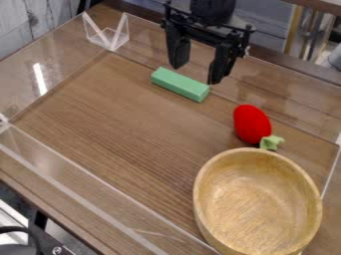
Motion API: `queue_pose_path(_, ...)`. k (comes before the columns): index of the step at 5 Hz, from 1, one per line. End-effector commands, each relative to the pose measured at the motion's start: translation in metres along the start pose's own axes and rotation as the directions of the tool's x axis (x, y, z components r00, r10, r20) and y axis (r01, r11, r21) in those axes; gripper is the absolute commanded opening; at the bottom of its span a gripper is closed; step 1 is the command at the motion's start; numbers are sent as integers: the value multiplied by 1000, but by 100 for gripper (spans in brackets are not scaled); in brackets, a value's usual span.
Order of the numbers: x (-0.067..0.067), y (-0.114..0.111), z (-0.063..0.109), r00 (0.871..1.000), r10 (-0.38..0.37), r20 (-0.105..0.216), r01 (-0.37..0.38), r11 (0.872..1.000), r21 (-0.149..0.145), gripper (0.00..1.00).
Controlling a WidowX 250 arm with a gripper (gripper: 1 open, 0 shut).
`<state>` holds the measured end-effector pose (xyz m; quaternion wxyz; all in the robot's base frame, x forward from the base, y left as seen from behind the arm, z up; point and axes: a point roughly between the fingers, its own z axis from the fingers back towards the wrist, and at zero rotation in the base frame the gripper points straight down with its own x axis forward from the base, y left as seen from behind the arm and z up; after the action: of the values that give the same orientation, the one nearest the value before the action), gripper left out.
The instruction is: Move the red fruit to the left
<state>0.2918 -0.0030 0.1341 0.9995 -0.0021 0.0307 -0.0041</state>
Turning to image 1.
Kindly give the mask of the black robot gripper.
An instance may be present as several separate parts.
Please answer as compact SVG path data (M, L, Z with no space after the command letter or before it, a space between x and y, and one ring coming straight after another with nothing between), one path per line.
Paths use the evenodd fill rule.
M169 65L179 69L189 56L189 40L215 47L207 83L229 74L236 57L245 55L255 27L235 14L236 0L165 0L161 27L167 32Z

